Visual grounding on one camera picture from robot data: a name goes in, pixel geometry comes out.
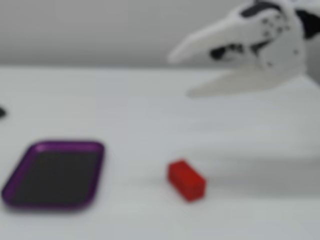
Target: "table surface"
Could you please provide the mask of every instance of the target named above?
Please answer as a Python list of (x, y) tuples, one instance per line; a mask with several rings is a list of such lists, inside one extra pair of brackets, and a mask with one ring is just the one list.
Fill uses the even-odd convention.
[[(210, 70), (0, 68), (0, 183), (30, 144), (98, 140), (107, 158), (94, 203), (77, 213), (0, 205), (0, 239), (315, 240), (320, 238), (320, 89), (200, 99)], [(186, 203), (166, 180), (187, 158), (208, 180)]]

